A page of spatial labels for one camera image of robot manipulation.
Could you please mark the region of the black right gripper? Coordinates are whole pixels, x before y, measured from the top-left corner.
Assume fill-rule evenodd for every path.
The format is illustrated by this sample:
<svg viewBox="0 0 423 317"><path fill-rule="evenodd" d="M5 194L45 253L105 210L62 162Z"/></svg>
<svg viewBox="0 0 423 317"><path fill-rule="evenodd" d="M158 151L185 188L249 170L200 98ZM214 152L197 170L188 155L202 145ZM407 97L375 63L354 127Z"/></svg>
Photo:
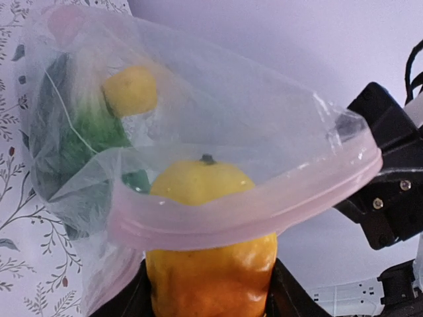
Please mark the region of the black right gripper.
<svg viewBox="0 0 423 317"><path fill-rule="evenodd" d="M347 116L360 115L381 149L383 167L366 186L334 208L366 231L380 250L422 232L422 132L380 84L371 82L336 119L342 137Z"/></svg>

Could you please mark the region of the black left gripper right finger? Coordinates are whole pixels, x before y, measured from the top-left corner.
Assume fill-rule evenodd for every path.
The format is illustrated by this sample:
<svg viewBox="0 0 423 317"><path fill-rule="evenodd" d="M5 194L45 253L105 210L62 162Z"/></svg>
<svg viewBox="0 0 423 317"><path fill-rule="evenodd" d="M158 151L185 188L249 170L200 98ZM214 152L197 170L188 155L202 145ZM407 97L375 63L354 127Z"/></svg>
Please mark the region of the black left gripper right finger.
<svg viewBox="0 0 423 317"><path fill-rule="evenodd" d="M265 313L269 317L330 317L278 258L272 270Z"/></svg>

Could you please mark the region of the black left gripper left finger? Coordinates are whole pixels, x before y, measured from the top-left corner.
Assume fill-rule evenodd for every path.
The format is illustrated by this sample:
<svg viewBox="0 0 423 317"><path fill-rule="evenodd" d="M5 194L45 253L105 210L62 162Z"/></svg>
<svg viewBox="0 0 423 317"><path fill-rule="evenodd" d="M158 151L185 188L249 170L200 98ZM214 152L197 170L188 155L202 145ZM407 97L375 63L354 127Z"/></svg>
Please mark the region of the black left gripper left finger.
<svg viewBox="0 0 423 317"><path fill-rule="evenodd" d="M132 281L90 317L152 317L151 283L145 260Z"/></svg>

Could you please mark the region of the clear zip top bag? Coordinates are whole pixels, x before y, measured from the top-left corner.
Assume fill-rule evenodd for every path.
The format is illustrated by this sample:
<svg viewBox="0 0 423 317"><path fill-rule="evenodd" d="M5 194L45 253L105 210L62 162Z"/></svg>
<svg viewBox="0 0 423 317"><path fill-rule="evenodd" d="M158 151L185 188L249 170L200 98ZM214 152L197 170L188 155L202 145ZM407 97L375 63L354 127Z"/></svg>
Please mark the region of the clear zip top bag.
<svg viewBox="0 0 423 317"><path fill-rule="evenodd" d="M101 230L71 240L82 261L90 316L145 260L152 316L264 316L279 234L368 184L383 159L366 121L260 64L182 32L86 6L33 9L23 30L34 86L61 54L99 88L140 65L157 84L157 107L117 117L130 141L79 172L110 182ZM30 176L33 158L30 153ZM121 180L145 170L151 189ZM37 196L45 202L34 187Z"/></svg>

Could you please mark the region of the green bok choy toy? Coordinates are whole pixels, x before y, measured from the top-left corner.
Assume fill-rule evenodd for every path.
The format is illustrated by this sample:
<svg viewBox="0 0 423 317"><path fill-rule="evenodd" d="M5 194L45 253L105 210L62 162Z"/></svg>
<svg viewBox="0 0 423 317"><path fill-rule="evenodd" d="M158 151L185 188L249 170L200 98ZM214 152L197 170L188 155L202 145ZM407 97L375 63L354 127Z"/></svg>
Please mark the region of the green bok choy toy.
<svg viewBox="0 0 423 317"><path fill-rule="evenodd" d="M63 53L43 72L29 137L32 183L55 206L71 240L101 230L110 201L109 180L90 182L79 172L95 155L130 145L103 93L89 88L77 67L76 59Z"/></svg>

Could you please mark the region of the yellow lemon toy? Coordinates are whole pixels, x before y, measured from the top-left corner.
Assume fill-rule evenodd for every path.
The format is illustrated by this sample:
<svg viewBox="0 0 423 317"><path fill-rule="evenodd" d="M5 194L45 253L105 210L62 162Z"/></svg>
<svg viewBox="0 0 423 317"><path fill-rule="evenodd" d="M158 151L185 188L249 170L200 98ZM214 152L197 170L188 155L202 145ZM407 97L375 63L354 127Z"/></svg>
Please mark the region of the yellow lemon toy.
<svg viewBox="0 0 423 317"><path fill-rule="evenodd" d="M109 77L102 84L105 98L114 114L119 117L150 112L157 107L157 84L151 72L140 65Z"/></svg>

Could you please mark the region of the green cucumber toy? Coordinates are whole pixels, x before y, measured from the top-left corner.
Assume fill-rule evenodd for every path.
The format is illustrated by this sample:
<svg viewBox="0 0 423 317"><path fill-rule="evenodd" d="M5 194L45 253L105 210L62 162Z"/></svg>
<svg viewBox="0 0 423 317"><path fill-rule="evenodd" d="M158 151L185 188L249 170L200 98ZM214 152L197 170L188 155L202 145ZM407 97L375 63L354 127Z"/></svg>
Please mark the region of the green cucumber toy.
<svg viewBox="0 0 423 317"><path fill-rule="evenodd" d="M141 193L149 194L151 184L145 170L137 170L135 172L125 173L121 176L123 183L132 190Z"/></svg>

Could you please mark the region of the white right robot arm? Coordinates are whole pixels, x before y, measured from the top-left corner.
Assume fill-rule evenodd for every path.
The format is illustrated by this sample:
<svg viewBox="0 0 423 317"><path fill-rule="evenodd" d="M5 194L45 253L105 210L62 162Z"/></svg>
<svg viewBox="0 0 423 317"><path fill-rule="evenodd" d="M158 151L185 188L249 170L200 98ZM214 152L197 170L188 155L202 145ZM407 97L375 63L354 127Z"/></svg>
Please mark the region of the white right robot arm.
<svg viewBox="0 0 423 317"><path fill-rule="evenodd" d="M403 105L372 82L348 107L366 120L382 151L383 168L336 209L361 226L374 250L422 236L422 76L412 76L412 64L421 51L422 45L415 45L406 62ZM346 316L348 306L353 316L421 316L422 253L376 278L312 293L276 262L267 316Z"/></svg>

